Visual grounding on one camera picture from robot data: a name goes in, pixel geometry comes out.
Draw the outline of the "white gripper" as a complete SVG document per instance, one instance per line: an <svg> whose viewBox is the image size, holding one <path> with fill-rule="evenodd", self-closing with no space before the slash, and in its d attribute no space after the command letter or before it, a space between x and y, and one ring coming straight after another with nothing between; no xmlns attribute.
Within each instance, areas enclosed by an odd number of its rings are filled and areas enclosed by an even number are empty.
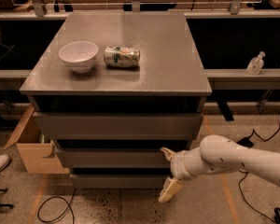
<svg viewBox="0 0 280 224"><path fill-rule="evenodd" d="M167 147L162 147L161 152L170 162L170 170L173 175L173 178L166 178L159 196L159 202L166 203L181 190L183 187L181 181L196 178L191 169L196 153L194 150L182 150L175 153Z"/></svg>

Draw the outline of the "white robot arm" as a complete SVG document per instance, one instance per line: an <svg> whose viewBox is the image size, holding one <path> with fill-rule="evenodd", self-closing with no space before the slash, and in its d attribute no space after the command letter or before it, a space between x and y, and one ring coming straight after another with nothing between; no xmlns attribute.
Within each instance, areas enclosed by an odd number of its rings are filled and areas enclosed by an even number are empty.
<svg viewBox="0 0 280 224"><path fill-rule="evenodd" d="M198 175L216 175L245 170L280 187L280 153L238 145L220 135L208 135L192 150L174 152L162 147L170 162L168 177L159 202L168 202L183 187L183 182Z"/></svg>

